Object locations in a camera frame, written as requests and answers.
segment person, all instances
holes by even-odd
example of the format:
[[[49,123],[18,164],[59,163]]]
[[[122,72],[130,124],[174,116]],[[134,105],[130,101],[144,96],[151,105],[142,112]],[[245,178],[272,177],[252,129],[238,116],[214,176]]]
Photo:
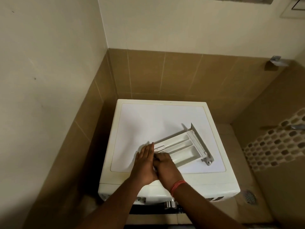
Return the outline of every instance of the person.
[[[155,154],[154,143],[143,146],[136,154],[130,177],[77,229],[122,229],[140,189],[155,180],[160,180],[163,187],[171,192],[195,228],[245,229],[187,184],[168,153]]]

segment floor drain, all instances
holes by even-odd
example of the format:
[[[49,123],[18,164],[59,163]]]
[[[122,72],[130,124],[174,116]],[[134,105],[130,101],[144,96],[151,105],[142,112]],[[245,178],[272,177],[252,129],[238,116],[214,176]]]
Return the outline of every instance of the floor drain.
[[[246,202],[248,204],[255,205],[257,203],[256,202],[256,197],[251,191],[243,191],[242,194],[245,197]]]

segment person's right arm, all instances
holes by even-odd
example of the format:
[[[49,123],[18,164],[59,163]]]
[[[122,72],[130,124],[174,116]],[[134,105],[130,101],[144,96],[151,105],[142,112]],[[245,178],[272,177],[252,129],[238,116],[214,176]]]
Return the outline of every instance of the person's right arm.
[[[169,192],[173,185],[183,177],[168,153],[155,154],[153,165],[158,178]],[[180,184],[173,193],[196,228],[204,229],[245,229],[244,226],[213,206],[189,184]]]

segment red wristband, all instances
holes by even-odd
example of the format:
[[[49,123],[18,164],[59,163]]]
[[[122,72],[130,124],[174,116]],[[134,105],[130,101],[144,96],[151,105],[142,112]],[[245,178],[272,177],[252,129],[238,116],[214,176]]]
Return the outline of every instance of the red wristband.
[[[173,196],[173,193],[175,192],[175,190],[177,189],[177,187],[178,187],[179,185],[181,185],[182,183],[186,183],[186,181],[180,180],[180,181],[177,181],[177,182],[173,185],[172,189],[170,190],[170,195],[171,195],[171,196]]]

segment person's right hand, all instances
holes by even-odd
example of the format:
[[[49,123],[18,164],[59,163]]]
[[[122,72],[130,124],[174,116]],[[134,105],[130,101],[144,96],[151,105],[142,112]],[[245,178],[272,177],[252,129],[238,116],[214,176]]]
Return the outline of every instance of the person's right hand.
[[[170,191],[177,181],[184,180],[168,153],[157,153],[155,158],[153,165],[157,169],[158,179],[165,189]]]

